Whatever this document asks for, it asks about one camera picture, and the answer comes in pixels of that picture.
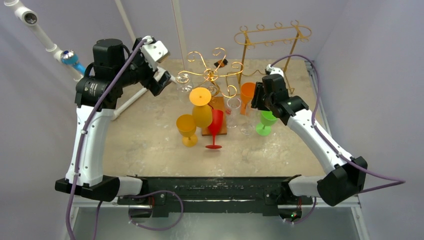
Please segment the orange goblet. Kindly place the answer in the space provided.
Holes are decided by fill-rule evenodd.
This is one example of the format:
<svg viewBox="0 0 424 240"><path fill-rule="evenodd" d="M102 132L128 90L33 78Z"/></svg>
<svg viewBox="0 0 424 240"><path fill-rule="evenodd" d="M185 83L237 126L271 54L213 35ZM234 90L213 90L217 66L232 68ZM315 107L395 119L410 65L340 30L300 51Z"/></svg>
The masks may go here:
<svg viewBox="0 0 424 240"><path fill-rule="evenodd" d="M240 88L240 100L241 108L240 113L245 115L246 107L249 101L253 99L255 93L256 84L254 82L246 82L241 85Z"/></svg>

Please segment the gold scroll wine glass rack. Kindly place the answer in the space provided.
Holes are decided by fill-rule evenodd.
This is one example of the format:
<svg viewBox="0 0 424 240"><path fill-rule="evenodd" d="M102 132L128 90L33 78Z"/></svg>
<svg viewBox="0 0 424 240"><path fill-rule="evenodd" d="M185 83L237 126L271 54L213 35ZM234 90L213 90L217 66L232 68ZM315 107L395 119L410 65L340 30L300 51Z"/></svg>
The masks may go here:
<svg viewBox="0 0 424 240"><path fill-rule="evenodd" d="M218 95L221 95L224 98L234 98L238 95L238 88L234 85L231 85L228 83L227 78L231 77L231 76L236 76L238 79L241 77L243 70L244 70L244 64L242 62L238 62L238 61L234 61L231 64L231 67L233 69L236 69L237 71L235 72L228 72L225 75L219 75L219 69L217 67L208 67L205 59L203 58L202 54L198 51L191 51L187 54L187 61L188 62L194 62L196 60L196 55L198 55L201 59L201 62L205 68L205 70L203 71L203 73L196 73L196 72L192 72L192 71L188 71L188 70L182 70L180 71L178 74L180 73L186 73L188 75L194 75L194 76L200 76L202 78L204 78L204 81L202 83L200 83L198 86L194 87L195 88L199 88L199 87L206 87L206 89L208 89L211 92L211 97L214 98ZM227 52L224 48L222 47L216 47L213 51L212 51L212 55L213 56L220 56L221 55L221 59L219 60L223 60L223 59L227 59ZM225 82L226 82L226 87L227 87L227 94L225 94L218 83L216 83L216 80L219 78L225 78Z"/></svg>

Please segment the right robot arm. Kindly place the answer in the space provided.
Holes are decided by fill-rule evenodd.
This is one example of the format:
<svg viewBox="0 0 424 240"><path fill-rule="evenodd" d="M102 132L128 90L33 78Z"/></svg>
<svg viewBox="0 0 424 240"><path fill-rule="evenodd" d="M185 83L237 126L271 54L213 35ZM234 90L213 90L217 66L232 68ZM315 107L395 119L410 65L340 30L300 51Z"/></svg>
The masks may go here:
<svg viewBox="0 0 424 240"><path fill-rule="evenodd" d="M271 115L296 133L319 161L325 176L295 175L283 183L280 196L288 204L300 196L321 198L336 206L359 194L365 185L367 161L343 149L321 127L300 96L290 96L282 74L255 83L251 107Z"/></svg>

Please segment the red goblet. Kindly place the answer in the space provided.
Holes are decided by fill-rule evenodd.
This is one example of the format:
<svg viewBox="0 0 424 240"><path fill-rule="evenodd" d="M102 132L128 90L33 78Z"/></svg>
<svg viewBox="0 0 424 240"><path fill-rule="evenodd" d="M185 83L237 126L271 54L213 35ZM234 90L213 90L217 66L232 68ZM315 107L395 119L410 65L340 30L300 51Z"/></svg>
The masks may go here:
<svg viewBox="0 0 424 240"><path fill-rule="evenodd" d="M209 133L212 135L212 144L206 145L207 149L216 150L222 148L221 145L216 144L216 136L222 128L223 118L224 112L222 110L212 110L212 123L208 126Z"/></svg>

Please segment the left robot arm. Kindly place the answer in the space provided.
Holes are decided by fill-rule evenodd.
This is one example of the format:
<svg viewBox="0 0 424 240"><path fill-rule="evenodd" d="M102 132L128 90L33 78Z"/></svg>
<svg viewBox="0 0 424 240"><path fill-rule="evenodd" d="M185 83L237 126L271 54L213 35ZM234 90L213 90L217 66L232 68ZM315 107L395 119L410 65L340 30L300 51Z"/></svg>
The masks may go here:
<svg viewBox="0 0 424 240"><path fill-rule="evenodd" d="M75 87L77 128L72 159L65 177L57 180L54 188L104 202L129 195L142 205L148 201L149 191L140 178L104 174L105 140L125 87L140 84L158 96L171 83L170 73L158 69L170 53L151 36L137 38L132 49L119 39L101 39L92 52L93 62Z"/></svg>

